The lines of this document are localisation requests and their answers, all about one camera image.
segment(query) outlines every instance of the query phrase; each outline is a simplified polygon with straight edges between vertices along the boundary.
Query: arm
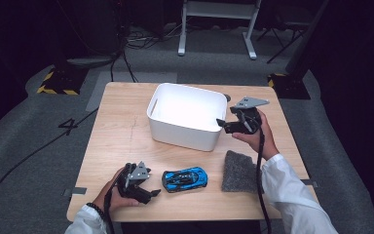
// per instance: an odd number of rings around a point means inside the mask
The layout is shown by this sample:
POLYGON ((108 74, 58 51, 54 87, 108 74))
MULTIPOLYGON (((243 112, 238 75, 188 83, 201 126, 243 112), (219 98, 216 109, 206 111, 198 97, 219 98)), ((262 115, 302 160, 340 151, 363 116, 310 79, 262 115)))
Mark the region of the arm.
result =
MULTIPOLYGON (((285 232, 336 233, 327 213, 280 155, 266 115, 258 111, 265 135, 262 157, 267 161, 262 168, 262 185, 270 204, 280 211, 285 232)), ((254 135, 233 133, 232 137, 248 143, 256 152, 259 149, 259 132, 254 135)))
MULTIPOLYGON (((108 192, 117 176, 120 174, 122 169, 114 174, 113 178, 109 180, 99 192, 98 196, 93 200, 93 204, 96 205, 100 211, 104 212, 104 197, 108 192)), ((138 206, 138 201, 133 198, 123 198, 120 196, 117 187, 112 189, 111 196, 111 207, 110 211, 113 212, 120 207, 135 207, 138 206)), ((81 210, 75 215, 74 222, 69 225, 66 229, 65 234, 73 233, 107 233, 106 224, 102 220, 99 213, 87 205, 81 208, 81 210)))

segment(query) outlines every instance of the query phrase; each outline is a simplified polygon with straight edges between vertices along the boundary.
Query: blue toy car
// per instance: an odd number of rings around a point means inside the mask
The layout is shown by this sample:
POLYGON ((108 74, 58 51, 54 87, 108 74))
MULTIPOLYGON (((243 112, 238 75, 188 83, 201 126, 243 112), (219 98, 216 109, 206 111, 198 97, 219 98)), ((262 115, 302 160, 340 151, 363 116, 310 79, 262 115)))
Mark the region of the blue toy car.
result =
POLYGON ((163 187, 169 193, 206 187, 207 174, 199 167, 185 169, 176 172, 165 171, 163 173, 163 187))

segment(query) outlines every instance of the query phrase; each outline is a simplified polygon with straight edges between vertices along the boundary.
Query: white lab coat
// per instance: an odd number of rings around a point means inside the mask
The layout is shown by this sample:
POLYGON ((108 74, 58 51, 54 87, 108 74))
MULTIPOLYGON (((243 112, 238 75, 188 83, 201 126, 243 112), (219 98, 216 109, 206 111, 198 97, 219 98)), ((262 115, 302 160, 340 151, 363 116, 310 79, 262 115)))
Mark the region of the white lab coat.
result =
MULTIPOLYGON (((286 233, 337 233, 327 213, 283 156, 272 157, 262 172, 263 189, 269 203, 280 211, 286 233)), ((106 233, 106 225, 93 208, 85 205, 65 233, 106 233)))

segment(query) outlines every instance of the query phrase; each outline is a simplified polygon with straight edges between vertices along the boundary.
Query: person's right arm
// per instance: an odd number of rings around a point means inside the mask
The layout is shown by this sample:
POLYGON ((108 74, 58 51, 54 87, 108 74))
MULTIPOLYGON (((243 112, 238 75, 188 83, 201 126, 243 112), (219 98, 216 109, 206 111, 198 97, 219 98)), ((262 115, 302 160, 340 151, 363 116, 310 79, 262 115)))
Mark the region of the person's right arm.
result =
MULTIPOLYGON (((308 187, 279 153, 266 115, 259 111, 265 135, 262 157, 267 161, 262 168, 263 190, 269 203, 278 209, 286 233, 337 233, 329 216, 315 200, 308 187)), ((233 133, 258 151, 260 132, 254 135, 233 133)))

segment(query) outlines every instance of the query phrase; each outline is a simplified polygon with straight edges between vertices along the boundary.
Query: white plastic bin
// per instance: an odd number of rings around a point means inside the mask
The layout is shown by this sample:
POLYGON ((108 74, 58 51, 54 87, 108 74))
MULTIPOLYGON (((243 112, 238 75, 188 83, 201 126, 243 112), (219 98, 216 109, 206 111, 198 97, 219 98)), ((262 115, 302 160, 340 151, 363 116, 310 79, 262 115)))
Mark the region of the white plastic bin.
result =
POLYGON ((227 99, 223 94, 164 83, 157 87, 147 108, 154 140, 211 151, 220 136, 216 119, 225 120, 227 99))

